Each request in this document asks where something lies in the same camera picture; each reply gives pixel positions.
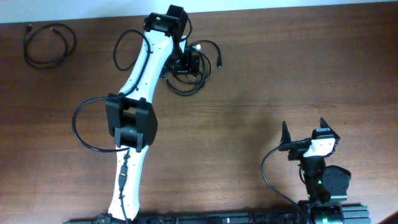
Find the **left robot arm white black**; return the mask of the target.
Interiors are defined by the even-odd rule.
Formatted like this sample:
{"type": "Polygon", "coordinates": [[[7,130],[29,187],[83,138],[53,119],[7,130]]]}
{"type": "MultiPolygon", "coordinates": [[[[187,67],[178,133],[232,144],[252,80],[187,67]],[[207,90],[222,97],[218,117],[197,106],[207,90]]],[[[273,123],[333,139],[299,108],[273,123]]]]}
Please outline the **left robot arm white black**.
{"type": "Polygon", "coordinates": [[[144,158],[154,142],[158,122],[152,106],[163,72],[196,75],[200,59],[189,52],[183,36],[188,14],[171,5],[166,14],[151,13],[144,20],[142,47],[128,81],[118,95],[106,100],[109,133],[114,139],[117,170],[108,214],[120,222],[135,219],[144,158]]]}

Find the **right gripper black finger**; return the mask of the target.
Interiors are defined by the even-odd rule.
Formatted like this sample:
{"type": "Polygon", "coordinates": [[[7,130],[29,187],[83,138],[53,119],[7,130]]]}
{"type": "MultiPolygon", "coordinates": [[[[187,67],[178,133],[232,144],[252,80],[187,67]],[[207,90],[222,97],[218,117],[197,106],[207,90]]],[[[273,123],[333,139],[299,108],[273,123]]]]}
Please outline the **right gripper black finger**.
{"type": "Polygon", "coordinates": [[[320,118],[320,127],[323,128],[330,128],[329,124],[326,122],[324,118],[320,118]]]}
{"type": "Polygon", "coordinates": [[[286,121],[282,122],[282,135],[281,135],[281,139],[280,139],[280,146],[284,146],[288,143],[291,143],[291,137],[290,137],[290,133],[289,133],[289,129],[287,127],[287,123],[286,121]]]}

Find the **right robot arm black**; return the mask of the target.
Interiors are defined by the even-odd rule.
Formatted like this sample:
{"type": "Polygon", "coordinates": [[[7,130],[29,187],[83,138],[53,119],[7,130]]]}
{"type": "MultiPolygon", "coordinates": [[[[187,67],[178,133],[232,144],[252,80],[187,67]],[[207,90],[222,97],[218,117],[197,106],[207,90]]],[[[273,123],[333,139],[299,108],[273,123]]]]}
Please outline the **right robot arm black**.
{"type": "Polygon", "coordinates": [[[343,223],[341,202],[347,200],[351,172],[326,165],[340,141],[339,135],[325,119],[309,138],[291,139],[287,123],[282,123],[279,151],[288,152],[289,161],[299,161],[300,178],[305,184],[307,200],[298,202],[307,223],[343,223]]]}

